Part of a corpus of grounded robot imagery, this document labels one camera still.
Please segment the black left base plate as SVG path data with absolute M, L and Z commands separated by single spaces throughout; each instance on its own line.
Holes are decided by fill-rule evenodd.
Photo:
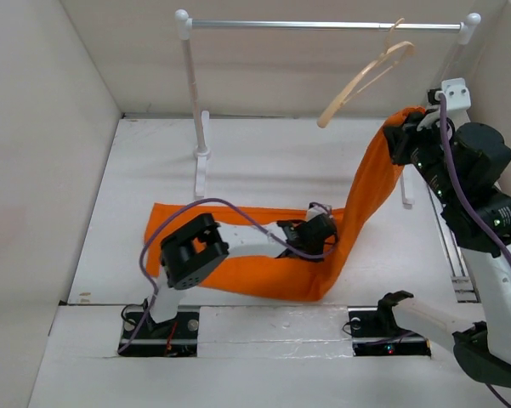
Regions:
M 117 353 L 122 357 L 190 358 L 197 356 L 199 308 L 180 308 L 163 323 L 142 320 L 145 308 L 130 303 L 121 312 L 122 334 Z

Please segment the aluminium rail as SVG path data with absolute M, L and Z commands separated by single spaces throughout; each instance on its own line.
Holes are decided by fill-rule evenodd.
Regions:
M 441 245 L 450 267 L 451 284 L 459 303 L 478 303 L 479 293 L 470 277 L 461 249 L 457 246 L 455 237 L 441 217 L 443 206 L 433 191 L 427 187 L 431 206 L 433 208 Z

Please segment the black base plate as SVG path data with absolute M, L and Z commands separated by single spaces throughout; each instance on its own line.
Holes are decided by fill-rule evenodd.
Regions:
M 348 307 L 343 333 L 350 336 L 354 357 L 432 355 L 429 342 L 414 331 L 400 328 L 392 314 L 399 301 L 413 298 L 406 291 L 389 292 L 376 306 Z
M 117 353 L 122 357 L 190 358 L 197 356 L 199 308 L 180 308 L 163 323 L 142 320 L 145 308 L 130 303 L 121 312 L 122 334 Z

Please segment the orange trousers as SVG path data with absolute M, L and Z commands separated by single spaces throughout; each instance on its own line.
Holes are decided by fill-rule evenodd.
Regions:
M 295 302 L 322 299 L 338 280 L 364 224 L 395 189 L 402 170 L 401 166 L 392 164 L 384 133 L 378 130 L 356 170 L 345 206 L 333 213 L 338 222 L 338 245 L 329 257 L 314 262 L 294 258 L 272 260 L 263 255 L 226 260 L 202 281 L 202 286 L 257 298 Z M 159 273 L 160 241 L 202 213 L 211 213 L 219 222 L 241 226 L 301 215 L 293 209 L 241 207 L 234 210 L 227 205 L 207 204 L 185 209 L 180 205 L 156 203 L 144 236 L 149 253 L 142 257 L 142 263 L 149 276 Z

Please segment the beige plastic hanger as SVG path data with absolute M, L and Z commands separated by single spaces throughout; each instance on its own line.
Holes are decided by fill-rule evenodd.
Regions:
M 412 42 L 391 42 L 394 32 L 404 22 L 405 19 L 400 18 L 389 28 L 384 38 L 383 52 L 359 71 L 320 114 L 316 121 L 319 128 L 326 128 L 332 118 L 352 99 L 415 54 L 416 46 Z

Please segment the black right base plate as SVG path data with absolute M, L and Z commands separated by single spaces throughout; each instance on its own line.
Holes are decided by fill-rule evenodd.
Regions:
M 414 331 L 400 328 L 392 314 L 399 301 L 413 298 L 406 291 L 389 292 L 376 306 L 348 307 L 343 333 L 350 336 L 354 357 L 432 355 L 429 342 Z

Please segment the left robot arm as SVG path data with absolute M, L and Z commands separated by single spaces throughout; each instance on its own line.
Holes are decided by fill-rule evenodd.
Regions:
M 236 225 L 203 213 L 162 239 L 160 262 L 165 276 L 145 313 L 143 327 L 154 337 L 172 329 L 183 292 L 199 286 L 226 259 L 263 257 L 321 261 L 326 242 L 338 241 L 332 216 L 315 212 L 306 220 Z

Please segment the white clothes rack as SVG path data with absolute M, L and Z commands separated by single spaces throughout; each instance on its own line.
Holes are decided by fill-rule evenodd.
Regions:
M 394 62 L 385 72 L 393 70 L 404 59 L 412 55 L 415 45 L 412 42 L 390 43 L 390 37 L 395 31 L 421 31 L 421 32 L 450 32 L 457 35 L 457 44 L 466 46 L 482 21 L 478 13 L 468 14 L 462 22 L 456 24 L 429 24 L 429 23 L 406 23 L 403 19 L 395 23 L 383 22 L 331 22 L 331 21 L 279 21 L 279 20 L 196 20 L 190 17 L 184 9 L 178 9 L 174 13 L 175 25 L 181 43 L 185 72 L 187 77 L 190 105 L 196 133 L 196 148 L 194 157 L 196 160 L 194 197 L 201 199 L 206 194 L 207 166 L 211 155 L 207 145 L 207 136 L 210 131 L 210 114 L 202 110 L 198 98 L 196 85 L 196 72 L 193 60 L 190 35 L 194 30 L 212 29 L 253 29 L 253 30 L 285 30 L 285 31 L 382 31 L 386 34 L 383 43 L 383 52 L 363 70 L 361 70 L 334 98 L 327 108 L 320 114 L 317 120 L 319 128 L 326 128 L 337 112 L 349 103 L 356 95 L 366 88 L 356 89 L 360 81 L 374 69 L 388 62 L 396 53 L 400 58 Z

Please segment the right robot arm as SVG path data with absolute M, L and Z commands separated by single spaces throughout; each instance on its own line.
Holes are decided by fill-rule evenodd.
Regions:
M 511 150 L 488 125 L 425 119 L 411 113 L 384 127 L 390 159 L 413 165 L 439 200 L 485 318 L 461 320 L 399 291 L 379 301 L 376 324 L 388 335 L 416 332 L 450 351 L 476 382 L 511 388 L 511 196 L 497 188 Z

